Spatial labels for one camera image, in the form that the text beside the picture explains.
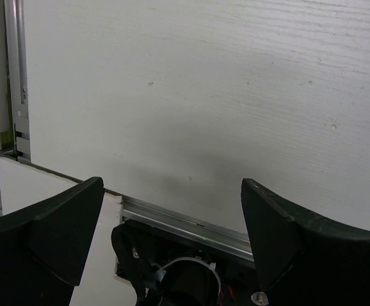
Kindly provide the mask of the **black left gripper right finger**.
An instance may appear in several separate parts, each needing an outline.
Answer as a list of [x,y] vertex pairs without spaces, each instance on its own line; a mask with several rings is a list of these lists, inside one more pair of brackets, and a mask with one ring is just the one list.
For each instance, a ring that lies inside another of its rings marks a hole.
[[270,305],[370,305],[370,231],[278,196],[253,179],[241,204]]

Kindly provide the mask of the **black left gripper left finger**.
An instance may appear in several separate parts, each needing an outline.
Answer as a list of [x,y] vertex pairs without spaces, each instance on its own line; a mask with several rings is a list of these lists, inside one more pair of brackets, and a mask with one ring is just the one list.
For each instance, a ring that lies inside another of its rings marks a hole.
[[92,177],[0,217],[0,305],[69,305],[104,198]]

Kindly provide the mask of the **aluminium table rail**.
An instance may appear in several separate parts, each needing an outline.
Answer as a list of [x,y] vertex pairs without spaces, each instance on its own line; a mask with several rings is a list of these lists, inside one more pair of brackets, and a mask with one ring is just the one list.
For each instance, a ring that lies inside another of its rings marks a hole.
[[[10,147],[0,150],[0,157],[10,157],[21,164],[33,167],[29,148],[29,119],[27,114],[27,81],[24,52],[23,2],[4,1],[4,23],[8,61],[8,94],[13,141]],[[120,218],[133,219],[154,225],[180,237],[253,261],[247,235],[192,219],[149,203],[122,196]],[[3,214],[3,190],[0,188],[0,215]]]

